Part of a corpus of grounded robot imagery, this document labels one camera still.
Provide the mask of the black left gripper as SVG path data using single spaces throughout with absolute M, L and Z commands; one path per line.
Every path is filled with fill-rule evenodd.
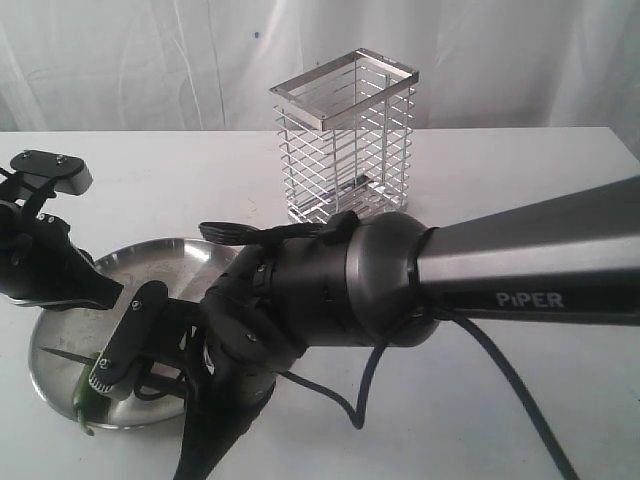
M 44 213 L 54 182 L 35 186 L 23 173 L 1 181 L 1 293 L 21 306 L 110 310 L 123 285 L 104 276 L 69 240 L 69 225 Z

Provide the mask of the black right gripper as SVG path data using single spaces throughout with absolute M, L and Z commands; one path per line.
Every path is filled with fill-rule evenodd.
M 251 428 L 308 347 L 310 290 L 271 274 L 226 271 L 199 309 L 205 330 L 187 356 L 186 417 L 177 479 L 205 479 Z

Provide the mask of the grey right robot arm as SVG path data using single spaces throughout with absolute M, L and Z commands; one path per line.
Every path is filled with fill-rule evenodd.
M 511 384 L 561 475 L 576 471 L 481 319 L 635 326 L 639 181 L 446 227 L 391 212 L 258 230 L 204 223 L 239 247 L 207 289 L 188 348 L 179 479 L 204 479 L 247 432 L 278 377 L 315 346 L 368 346 L 355 404 L 361 428 L 373 374 L 391 346 L 424 342 L 442 321 L 466 330 Z

